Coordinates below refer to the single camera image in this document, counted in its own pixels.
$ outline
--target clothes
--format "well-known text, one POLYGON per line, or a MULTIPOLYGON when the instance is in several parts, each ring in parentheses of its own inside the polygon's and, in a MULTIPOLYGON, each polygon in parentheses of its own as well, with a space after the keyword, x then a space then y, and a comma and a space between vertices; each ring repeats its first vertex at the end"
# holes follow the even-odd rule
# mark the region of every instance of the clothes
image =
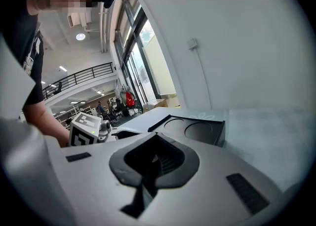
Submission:
POLYGON ((103 113, 103 112, 104 112, 104 109, 103 109, 103 107, 102 107, 101 105, 98 105, 98 106, 96 107, 96 110, 97 110, 98 112, 100 112, 100 113, 103 113))
POLYGON ((29 63, 33 63, 30 76, 36 85, 26 100, 25 105, 41 102, 43 101, 41 87, 43 41, 41 36, 35 32, 38 16, 28 14, 26 0, 4 0, 3 3, 3 7, 6 7, 6 12, 2 15, 3 23, 1 31, 8 47, 22 67, 30 50, 32 50, 32 60, 29 59, 29 63), (37 41, 34 42, 35 37, 40 38, 40 43, 37 41))

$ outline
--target black railing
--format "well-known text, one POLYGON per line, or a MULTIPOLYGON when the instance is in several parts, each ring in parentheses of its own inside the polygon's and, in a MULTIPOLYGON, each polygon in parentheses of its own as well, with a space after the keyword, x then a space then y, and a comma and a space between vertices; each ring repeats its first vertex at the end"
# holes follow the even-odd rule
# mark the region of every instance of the black railing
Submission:
POLYGON ((112 74, 112 62, 106 63, 99 66, 94 66, 83 71, 71 74, 67 77, 64 77, 55 83, 52 83, 50 86, 43 89, 44 100, 49 99, 50 97, 64 91, 72 86, 78 85, 87 80, 101 77, 107 74, 112 74))

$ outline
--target table surface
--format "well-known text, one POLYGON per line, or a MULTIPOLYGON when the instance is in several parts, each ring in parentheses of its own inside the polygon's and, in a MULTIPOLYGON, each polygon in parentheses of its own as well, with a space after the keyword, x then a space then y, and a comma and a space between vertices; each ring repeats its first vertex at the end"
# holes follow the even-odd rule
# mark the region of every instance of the table surface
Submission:
POLYGON ((155 108, 123 124, 147 132, 167 115, 226 121, 224 149, 267 175, 285 191, 306 175, 315 157, 315 117, 298 109, 229 111, 155 108))

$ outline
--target person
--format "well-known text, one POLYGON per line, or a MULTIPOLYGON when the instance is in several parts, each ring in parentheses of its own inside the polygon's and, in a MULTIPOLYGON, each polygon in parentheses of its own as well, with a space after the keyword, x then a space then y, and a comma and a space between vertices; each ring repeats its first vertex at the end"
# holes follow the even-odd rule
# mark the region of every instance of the person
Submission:
POLYGON ((95 108, 99 114, 102 114, 104 111, 104 108, 101 106, 101 101, 98 101, 98 106, 95 108))
POLYGON ((38 13, 93 2, 96 0, 1 0, 1 7, 7 11, 1 15, 3 37, 16 60, 36 83, 23 107, 26 121, 36 126, 42 134, 55 137, 61 147, 67 145, 69 131, 48 113, 43 102, 43 39, 37 29, 38 13))

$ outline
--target red backpack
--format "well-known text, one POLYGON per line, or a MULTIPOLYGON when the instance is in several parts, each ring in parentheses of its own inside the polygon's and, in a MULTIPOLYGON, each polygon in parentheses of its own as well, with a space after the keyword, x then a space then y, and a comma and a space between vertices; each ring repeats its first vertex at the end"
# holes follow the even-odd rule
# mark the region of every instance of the red backpack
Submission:
POLYGON ((128 108, 135 105, 135 101, 133 100, 133 97, 130 94, 130 92, 126 92, 126 105, 128 108))

